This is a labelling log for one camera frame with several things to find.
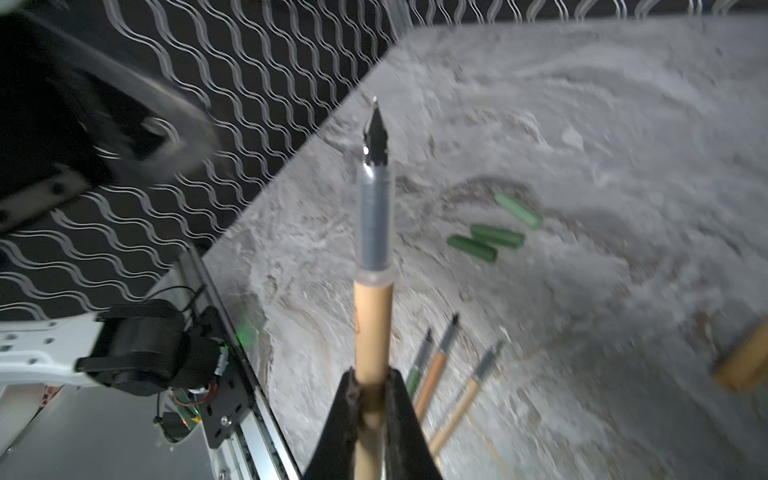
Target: pen nib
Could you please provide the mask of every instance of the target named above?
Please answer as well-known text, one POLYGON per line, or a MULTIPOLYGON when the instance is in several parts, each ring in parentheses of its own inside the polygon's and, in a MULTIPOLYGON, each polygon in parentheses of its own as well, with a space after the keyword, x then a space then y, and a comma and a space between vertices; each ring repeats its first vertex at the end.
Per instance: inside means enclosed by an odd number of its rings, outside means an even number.
POLYGON ((384 128, 384 120, 379 111, 379 102, 373 99, 373 112, 368 119, 365 129, 362 131, 363 149, 365 154, 363 162, 368 165, 387 165, 386 142, 388 135, 384 128))

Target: green pen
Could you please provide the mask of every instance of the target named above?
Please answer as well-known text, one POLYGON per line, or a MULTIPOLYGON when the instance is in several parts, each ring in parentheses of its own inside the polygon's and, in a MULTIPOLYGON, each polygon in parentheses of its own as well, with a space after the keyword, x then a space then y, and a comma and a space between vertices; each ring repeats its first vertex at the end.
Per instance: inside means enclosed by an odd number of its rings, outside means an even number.
POLYGON ((432 349, 432 327, 427 329, 427 334, 424 336, 422 345, 419 347, 419 353, 416 354, 416 360, 413 362, 413 366, 408 372, 406 391, 408 392, 408 398, 410 399, 413 398, 413 394, 416 393, 416 388, 419 386, 419 382, 422 381, 422 371, 424 370, 424 364, 429 357, 430 349, 432 349))

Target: gray marble table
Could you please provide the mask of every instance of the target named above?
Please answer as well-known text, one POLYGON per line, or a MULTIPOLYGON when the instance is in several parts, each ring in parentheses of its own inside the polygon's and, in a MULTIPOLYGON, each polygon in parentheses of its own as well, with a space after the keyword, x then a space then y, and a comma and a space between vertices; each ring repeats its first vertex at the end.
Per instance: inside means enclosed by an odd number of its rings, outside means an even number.
POLYGON ((766 478, 768 394, 713 364, 768 311, 768 17, 422 28, 207 254, 301 468, 353 363, 354 168, 373 96, 398 169, 392 364, 462 330, 425 421, 498 368, 457 478, 766 478), (495 206, 537 207, 527 231, 495 206), (445 245, 521 229, 486 264, 445 245))

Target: yellow-brown cylindrical object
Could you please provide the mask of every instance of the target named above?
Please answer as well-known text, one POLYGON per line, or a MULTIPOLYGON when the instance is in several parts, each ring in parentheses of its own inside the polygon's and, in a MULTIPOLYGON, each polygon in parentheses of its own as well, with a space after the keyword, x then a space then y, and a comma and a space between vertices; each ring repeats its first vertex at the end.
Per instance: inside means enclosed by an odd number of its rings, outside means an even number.
POLYGON ((472 404, 472 400, 475 399, 475 396, 479 391, 480 384, 477 383, 474 379, 471 379, 467 382, 467 391, 462 397, 461 402, 459 402, 458 406, 456 407, 456 410, 451 414, 451 418, 448 420, 445 426, 438 430, 429 440, 429 453, 431 453, 433 457, 440 455, 442 446, 445 445, 449 438, 451 438, 451 434, 455 430, 458 423, 461 422, 462 418, 464 418, 464 414, 467 412, 467 410, 469 410, 469 406, 472 404))
POLYGON ((424 415, 427 413, 427 407, 429 401, 432 400, 432 393, 435 391, 437 381, 440 380, 443 368, 445 368, 445 361, 448 359, 447 355, 443 352, 437 352, 435 358, 432 361, 432 366, 429 367, 426 378, 424 378, 424 385, 422 391, 419 393, 419 399, 416 400, 416 418, 419 422, 422 421, 424 415))
POLYGON ((392 329, 392 290, 355 282, 355 378, 362 387, 355 478, 380 480, 384 383, 389 374, 389 337, 392 329))
POLYGON ((754 389, 768 376, 768 323, 764 323, 714 373, 734 392, 754 389))

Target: marble surface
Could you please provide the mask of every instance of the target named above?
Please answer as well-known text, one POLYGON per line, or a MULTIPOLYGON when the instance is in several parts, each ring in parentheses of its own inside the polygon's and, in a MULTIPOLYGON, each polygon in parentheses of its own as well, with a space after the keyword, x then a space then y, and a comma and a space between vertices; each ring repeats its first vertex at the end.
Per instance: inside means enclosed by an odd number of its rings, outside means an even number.
POLYGON ((765 478, 766 388, 713 365, 766 312, 768 17, 418 28, 206 256, 304 468, 353 363, 354 164, 373 96, 398 168, 392 364, 462 315, 431 434, 508 338, 456 478, 765 478), (527 231, 495 206, 544 215, 527 231), (445 245, 526 232, 489 265, 445 245))

